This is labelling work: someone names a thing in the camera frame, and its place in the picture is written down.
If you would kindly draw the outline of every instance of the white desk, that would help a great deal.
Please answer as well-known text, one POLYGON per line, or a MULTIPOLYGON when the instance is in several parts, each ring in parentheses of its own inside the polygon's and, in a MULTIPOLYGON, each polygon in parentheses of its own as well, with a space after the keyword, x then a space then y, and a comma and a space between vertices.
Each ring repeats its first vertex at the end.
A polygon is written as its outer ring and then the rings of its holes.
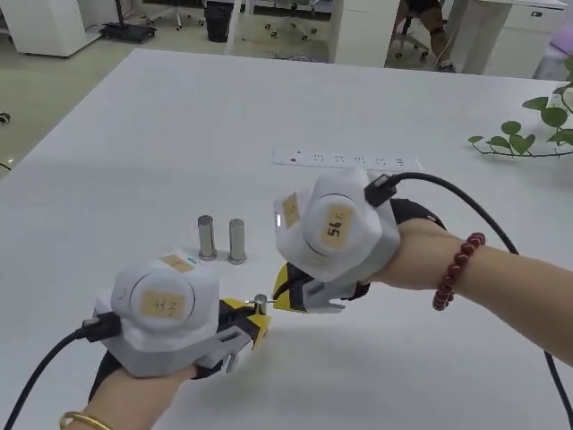
POLYGON ((462 73, 532 78, 566 7, 559 0, 457 0, 450 58, 462 73))
MULTIPOLYGON (((99 289, 128 263, 196 245, 199 215, 214 216, 221 253, 228 221, 245 220, 250 260, 213 263, 223 294, 270 292, 282 263, 271 203, 323 172, 272 165, 276 147, 413 154, 482 203, 524 254, 573 268, 573 159, 486 159, 466 144, 506 118, 537 124, 519 105, 554 86, 135 50, 0 182, 0 417, 99 289)), ((482 229, 499 243, 440 189, 407 184, 400 195, 457 234, 482 229)), ((273 312, 259 354, 236 374, 187 383, 156 430, 565 428, 538 348, 463 299, 444 314, 431 301, 378 286, 340 315, 273 312)), ((62 353, 17 428, 56 426, 80 408, 101 355, 84 343, 62 353)))
POLYGON ((334 0, 329 61, 384 67, 399 0, 334 0))

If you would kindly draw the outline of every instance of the white device housing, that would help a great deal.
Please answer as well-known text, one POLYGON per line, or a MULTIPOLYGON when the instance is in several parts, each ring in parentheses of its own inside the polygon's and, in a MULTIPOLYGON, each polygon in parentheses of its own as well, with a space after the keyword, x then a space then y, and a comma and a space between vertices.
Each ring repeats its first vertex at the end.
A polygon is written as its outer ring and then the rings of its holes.
POLYGON ((321 175, 311 192, 277 199, 281 255, 321 282, 349 272, 358 278, 345 276, 344 282, 357 281, 383 267, 398 249, 399 234, 389 202, 374 208, 366 201, 371 181, 365 170, 345 168, 321 175))
POLYGON ((184 251, 123 269, 96 303, 95 314, 109 311, 121 317, 122 332, 102 343, 134 376, 212 368, 252 341, 237 327, 218 331, 218 278, 184 251))

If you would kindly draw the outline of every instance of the metal cylinder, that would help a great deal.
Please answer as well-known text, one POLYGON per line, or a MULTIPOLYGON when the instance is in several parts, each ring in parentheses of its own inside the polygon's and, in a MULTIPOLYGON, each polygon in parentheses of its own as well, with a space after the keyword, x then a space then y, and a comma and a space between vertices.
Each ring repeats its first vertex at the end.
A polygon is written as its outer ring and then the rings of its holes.
POLYGON ((230 251, 227 259, 231 264, 242 264, 247 259, 244 250, 244 222, 242 219, 229 221, 230 251))
POLYGON ((267 314, 267 297, 264 294, 257 294, 254 297, 254 312, 256 314, 262 314, 262 315, 266 315, 267 314))
POLYGON ((215 260, 217 249, 213 235, 213 217, 201 215, 197 219, 197 227, 199 229, 199 258, 205 262, 215 260))

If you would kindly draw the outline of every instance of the power strip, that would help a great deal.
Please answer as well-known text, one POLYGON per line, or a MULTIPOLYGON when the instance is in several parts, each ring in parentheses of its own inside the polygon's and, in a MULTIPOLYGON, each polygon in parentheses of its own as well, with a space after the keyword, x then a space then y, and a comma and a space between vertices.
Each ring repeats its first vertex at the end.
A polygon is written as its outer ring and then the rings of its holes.
POLYGON ((311 168, 350 168, 360 166, 380 172, 421 172, 420 161, 412 157, 372 157, 349 155, 342 152, 327 153, 320 150, 274 150, 274 164, 306 166, 311 168))

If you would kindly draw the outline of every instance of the sticker label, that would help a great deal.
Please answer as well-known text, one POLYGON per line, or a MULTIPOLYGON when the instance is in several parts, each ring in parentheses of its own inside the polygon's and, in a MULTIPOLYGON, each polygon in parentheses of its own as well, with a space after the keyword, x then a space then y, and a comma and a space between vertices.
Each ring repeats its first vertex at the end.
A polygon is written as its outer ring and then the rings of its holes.
POLYGON ((283 201, 283 214, 285 215, 286 228, 291 228, 301 218, 298 213, 296 193, 292 193, 283 201))
POLYGON ((352 208, 341 204, 330 205, 326 223, 321 233, 322 244, 334 249, 340 249, 346 245, 346 237, 353 215, 352 208))
POLYGON ((172 269, 175 269, 179 273, 186 273, 193 270, 193 266, 191 266, 191 264, 175 254, 166 255, 165 257, 161 257, 159 260, 171 266, 172 269))
POLYGON ((143 316, 180 320, 185 308, 185 296, 176 293, 146 290, 140 301, 140 313, 143 316))

